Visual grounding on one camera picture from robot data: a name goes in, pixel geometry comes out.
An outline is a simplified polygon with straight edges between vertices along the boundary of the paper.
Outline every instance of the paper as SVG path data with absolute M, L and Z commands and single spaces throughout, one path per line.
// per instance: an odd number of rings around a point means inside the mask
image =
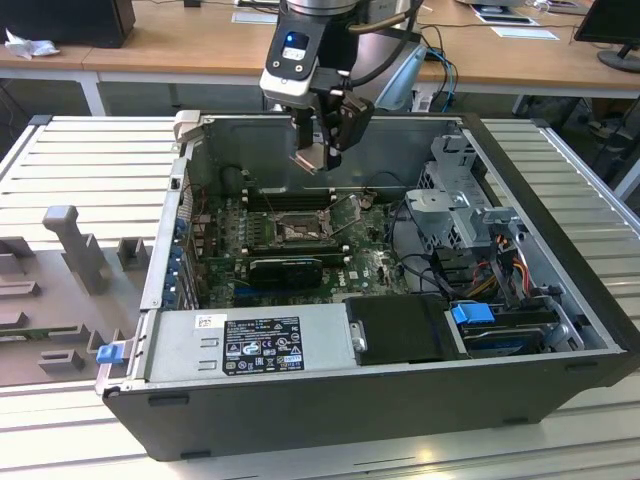
M 7 41 L 4 42 L 4 46 L 16 57 L 31 60 L 32 57 L 60 53 L 60 50 L 56 49 L 53 42 L 49 40 L 27 40 L 13 35 L 9 30 L 5 30 L 5 32 L 7 33 Z
M 476 15 L 482 23 L 491 25 L 515 25 L 516 27 L 537 27 L 538 22 L 520 15 Z
M 549 30 L 538 30 L 535 28 L 510 28 L 491 27 L 498 36 L 503 38 L 528 38 L 532 40 L 560 40 Z
M 278 16 L 270 13 L 249 13 L 249 12 L 235 12 L 231 16 L 233 23 L 257 23 L 257 24 L 272 24 L 278 23 Z

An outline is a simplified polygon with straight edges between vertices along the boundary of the wooden desk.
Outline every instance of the wooden desk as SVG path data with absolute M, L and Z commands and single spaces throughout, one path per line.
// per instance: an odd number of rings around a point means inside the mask
M 543 25 L 559 41 L 500 38 L 481 24 L 468 6 L 431 0 L 419 23 L 439 24 L 447 56 L 459 71 L 458 91 L 635 98 L 640 76 L 601 64 L 598 49 L 569 42 L 571 27 L 582 17 L 545 15 Z M 231 22 L 231 5 L 203 4 L 185 9 L 182 2 L 134 1 L 136 25 L 121 49 L 62 46 L 62 54 L 31 62 L 0 51 L 0 78 L 74 80 L 81 84 L 91 113 L 105 115 L 100 82 L 257 85 L 271 43 L 273 25 Z M 425 30 L 437 45 L 433 29 Z M 432 92 L 443 78 L 442 66 L 425 63 L 418 89 Z
M 232 23 L 232 6 L 135 1 L 136 24 L 123 48 L 94 48 L 85 70 L 177 72 L 258 77 L 273 25 Z
M 461 91 L 533 94 L 535 89 L 575 93 L 592 90 L 592 95 L 582 96 L 597 96 L 594 94 L 599 93 L 605 97 L 624 94 L 636 97 L 640 93 L 640 75 L 609 68 L 596 58 L 598 48 L 589 43 L 571 41 L 575 33 L 571 26 L 579 26 L 583 17 L 539 16 L 536 21 L 549 25 L 546 29 L 560 40 L 527 40 L 500 38 L 474 15 L 471 8 L 453 0 L 430 2 L 430 6 L 434 11 L 420 15 L 419 23 L 482 25 L 439 27 L 447 58 L 458 67 L 458 89 Z M 522 13 L 538 15 L 529 8 L 522 9 Z M 438 37 L 433 29 L 426 29 L 424 33 L 432 45 L 438 46 Z M 443 77 L 442 68 L 437 75 L 440 79 Z
M 91 47 L 65 46 L 57 55 L 27 60 L 12 55 L 6 48 L 0 48 L 0 68 L 82 70 L 82 61 L 90 51 Z

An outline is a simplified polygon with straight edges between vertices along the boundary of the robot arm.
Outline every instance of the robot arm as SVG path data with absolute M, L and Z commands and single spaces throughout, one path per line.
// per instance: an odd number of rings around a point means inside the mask
M 422 0 L 412 0 L 400 14 L 366 24 L 371 0 L 282 0 L 260 87 L 267 98 L 291 113 L 296 129 L 294 160 L 310 173 L 331 170 L 341 163 L 341 152 L 357 144 L 373 115 L 370 100 L 353 88 L 384 72 L 398 57 Z M 358 56 L 359 35 L 408 20 L 397 48 L 360 79 L 351 78 Z M 313 118 L 322 142 L 313 141 Z

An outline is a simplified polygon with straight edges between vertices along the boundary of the computer monitor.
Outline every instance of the computer monitor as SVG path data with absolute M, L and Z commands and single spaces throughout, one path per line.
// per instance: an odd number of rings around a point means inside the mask
M 640 45 L 640 1 L 596 0 L 575 39 L 624 45 L 620 52 L 599 52 L 598 59 L 611 68 L 640 73 L 640 58 L 630 54 Z

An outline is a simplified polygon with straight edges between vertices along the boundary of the computer tower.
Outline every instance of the computer tower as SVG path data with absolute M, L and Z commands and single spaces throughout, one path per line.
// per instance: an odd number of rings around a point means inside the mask
M 0 26 L 29 40 L 119 48 L 133 29 L 131 0 L 23 0 L 0 3 Z

